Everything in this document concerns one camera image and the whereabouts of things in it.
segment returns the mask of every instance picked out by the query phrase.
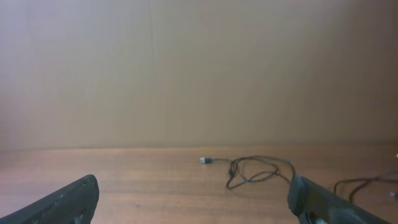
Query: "black cable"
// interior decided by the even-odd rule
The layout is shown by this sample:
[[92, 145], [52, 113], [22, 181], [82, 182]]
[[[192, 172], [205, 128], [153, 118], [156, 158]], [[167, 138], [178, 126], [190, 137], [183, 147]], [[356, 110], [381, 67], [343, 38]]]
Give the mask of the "black cable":
[[341, 180], [341, 181], [338, 181], [337, 183], [335, 183], [335, 186], [333, 187], [333, 193], [336, 194], [337, 186], [340, 185], [340, 184], [363, 181], [362, 184], [358, 185], [354, 190], [352, 190], [349, 193], [349, 202], [353, 203], [355, 194], [358, 191], [360, 191], [361, 189], [363, 189], [364, 187], [368, 186], [372, 182], [386, 182], [386, 183], [391, 183], [391, 184], [398, 184], [398, 179], [384, 179], [383, 178], [383, 177], [387, 177], [387, 176], [390, 176], [390, 175], [393, 175], [393, 174], [398, 174], [398, 170], [392, 171], [392, 172], [388, 172], [386, 174], [379, 175], [379, 176], [373, 177], [373, 178], [358, 178], [358, 179]]
[[[247, 184], [247, 183], [266, 181], [266, 180], [268, 180], [268, 179], [270, 179], [270, 178], [272, 178], [274, 176], [281, 177], [286, 182], [288, 182], [290, 184], [289, 179], [286, 176], [284, 176], [284, 175], [282, 175], [280, 173], [279, 166], [276, 165], [275, 163], [271, 162], [271, 161], [277, 161], [277, 162], [282, 162], [284, 164], [287, 164], [292, 169], [293, 176], [296, 173], [296, 171], [294, 169], [294, 166], [288, 160], [281, 159], [281, 158], [278, 158], [278, 157], [272, 157], [272, 156], [249, 156], [249, 157], [240, 157], [240, 158], [233, 159], [233, 160], [224, 159], [224, 158], [210, 159], [210, 162], [213, 162], [213, 161], [226, 161], [226, 162], [229, 162], [229, 170], [228, 170], [229, 179], [228, 179], [228, 181], [226, 183], [226, 188], [228, 190], [235, 189], [236, 187], [242, 186], [242, 185]], [[263, 164], [266, 164], [266, 165], [269, 165], [269, 166], [273, 167], [273, 170], [266, 170], [266, 171], [258, 172], [257, 174], [254, 174], [253, 176], [247, 178], [247, 177], [244, 176], [244, 174], [241, 172], [241, 169], [239, 168], [239, 163], [242, 162], [242, 161], [259, 161], [259, 162], [261, 162]], [[263, 178], [257, 179], [259, 176], [262, 176], [264, 174], [268, 174], [268, 175], [266, 175]], [[238, 175], [243, 179], [243, 181], [238, 183], [238, 184], [235, 184], [235, 185], [231, 186], [232, 180], [234, 180]]]

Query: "wood grain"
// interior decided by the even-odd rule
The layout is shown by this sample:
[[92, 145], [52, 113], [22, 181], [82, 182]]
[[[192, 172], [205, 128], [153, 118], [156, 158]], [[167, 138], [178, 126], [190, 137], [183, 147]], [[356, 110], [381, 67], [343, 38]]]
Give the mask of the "wood grain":
[[[158, 149], [67, 149], [0, 152], [0, 216], [94, 174], [99, 202], [92, 223], [298, 223], [282, 179], [225, 189], [228, 165], [199, 158], [268, 155], [290, 160], [297, 173], [324, 186], [345, 178], [396, 170], [398, 146], [258, 146]], [[264, 168], [248, 163], [245, 172]], [[291, 175], [287, 167], [282, 173]], [[339, 194], [346, 197], [353, 185]], [[366, 210], [397, 222], [392, 184], [372, 184], [356, 196]]]

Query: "wall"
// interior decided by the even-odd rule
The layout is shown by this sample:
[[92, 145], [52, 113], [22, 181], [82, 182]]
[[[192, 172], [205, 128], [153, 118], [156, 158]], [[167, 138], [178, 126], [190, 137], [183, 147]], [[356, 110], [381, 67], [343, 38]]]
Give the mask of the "wall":
[[0, 0], [0, 149], [398, 140], [396, 0]]

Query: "wooden table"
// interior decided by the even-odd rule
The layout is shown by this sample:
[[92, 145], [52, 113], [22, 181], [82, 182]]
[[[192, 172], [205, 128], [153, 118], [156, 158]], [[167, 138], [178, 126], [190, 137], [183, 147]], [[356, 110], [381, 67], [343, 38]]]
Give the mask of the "wooden table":
[[[0, 152], [0, 216], [94, 174], [99, 202], [92, 223], [298, 223], [287, 207], [282, 179], [225, 189], [228, 164], [203, 165], [200, 157], [268, 155], [290, 160], [297, 173], [331, 187], [340, 179], [398, 170], [398, 147], [259, 146], [159, 149], [65, 149]], [[246, 172], [263, 165], [248, 164]], [[289, 169], [282, 173], [291, 176]], [[354, 185], [344, 186], [347, 196]], [[374, 183], [356, 203], [392, 223], [398, 202], [394, 184]]]

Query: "cable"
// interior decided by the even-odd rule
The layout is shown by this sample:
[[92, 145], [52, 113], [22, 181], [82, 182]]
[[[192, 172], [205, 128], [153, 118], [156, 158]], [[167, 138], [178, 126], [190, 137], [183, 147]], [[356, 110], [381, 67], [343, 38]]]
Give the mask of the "cable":
[[[200, 158], [200, 162], [205, 163], [205, 164], [212, 163], [215, 161], [229, 162], [229, 170], [228, 170], [229, 179], [225, 185], [225, 187], [228, 190], [233, 190], [236, 187], [242, 186], [247, 183], [266, 181], [274, 176], [281, 177], [286, 182], [288, 182], [290, 184], [290, 180], [286, 176], [284, 176], [280, 173], [279, 166], [270, 161], [277, 161], [277, 162], [282, 162], [284, 164], [287, 164], [292, 169], [293, 176], [296, 173], [294, 166], [288, 160], [281, 159], [278, 157], [272, 157], [272, 156], [249, 156], [249, 157], [240, 157], [240, 158], [233, 159], [233, 160], [225, 159], [225, 158], [209, 158], [209, 157]], [[244, 176], [244, 174], [241, 172], [241, 169], [239, 168], [239, 163], [242, 161], [259, 161], [263, 164], [273, 167], [273, 170], [266, 170], [266, 171], [258, 172], [257, 174], [254, 174], [253, 176], [247, 178]], [[258, 179], [259, 176], [262, 176], [264, 174], [268, 174], [268, 175], [266, 175], [263, 178]], [[232, 180], [234, 180], [237, 176], [240, 176], [243, 179], [243, 181], [231, 186]]]
[[333, 193], [336, 194], [337, 186], [340, 185], [340, 184], [363, 181], [362, 184], [358, 185], [354, 190], [352, 190], [349, 193], [349, 202], [353, 203], [355, 194], [358, 191], [360, 191], [361, 189], [363, 189], [364, 187], [368, 186], [372, 182], [386, 182], [386, 183], [391, 183], [391, 184], [398, 184], [398, 179], [383, 179], [383, 177], [387, 177], [387, 176], [390, 176], [390, 175], [393, 175], [393, 174], [398, 174], [398, 170], [392, 171], [392, 172], [388, 172], [386, 174], [379, 175], [379, 176], [373, 177], [373, 178], [358, 178], [358, 179], [341, 180], [341, 181], [338, 181], [337, 183], [335, 183], [335, 186], [333, 187]]

